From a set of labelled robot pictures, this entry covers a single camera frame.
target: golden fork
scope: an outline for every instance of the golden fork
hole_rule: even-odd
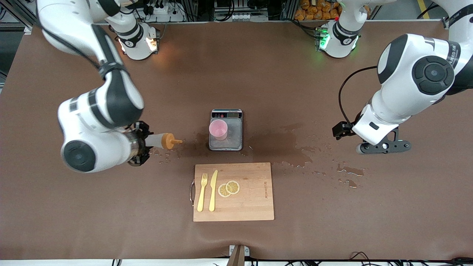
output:
[[[202,180],[201,180],[201,194],[199,196],[199,203],[197,204],[197,211],[201,212],[204,209],[204,190],[205,186],[207,185],[207,173],[202,174]]]

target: wooden block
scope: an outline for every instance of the wooden block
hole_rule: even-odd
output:
[[[215,211],[209,211],[210,181],[218,170]],[[201,191],[202,173],[208,174],[204,191],[204,209],[197,211]],[[240,184],[240,191],[229,197],[221,197],[218,187],[234,180]],[[274,220],[272,200],[272,177],[270,163],[198,164],[195,166],[194,222],[260,221]]]

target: knife blade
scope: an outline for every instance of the knife blade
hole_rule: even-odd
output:
[[[212,180],[210,180],[210,186],[212,187],[212,193],[210,195],[210,204],[209,204],[209,211],[215,211],[215,185],[217,184],[217,174],[218,170],[213,172]]]

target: yellow floor line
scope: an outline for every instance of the yellow floor line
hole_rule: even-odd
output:
[[[417,0],[417,2],[418,2],[419,7],[420,7],[420,12],[421,13],[424,12],[427,9],[427,7],[425,7],[424,0]],[[425,12],[424,19],[430,19],[428,12]]]

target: knife handle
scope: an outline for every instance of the knife handle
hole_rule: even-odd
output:
[[[201,188],[201,194],[199,196],[199,202],[197,204],[197,211],[198,212],[201,212],[204,210],[204,190],[205,190],[205,186],[203,186]]]
[[[209,211],[215,211],[215,186],[212,188],[212,194],[210,195]]]

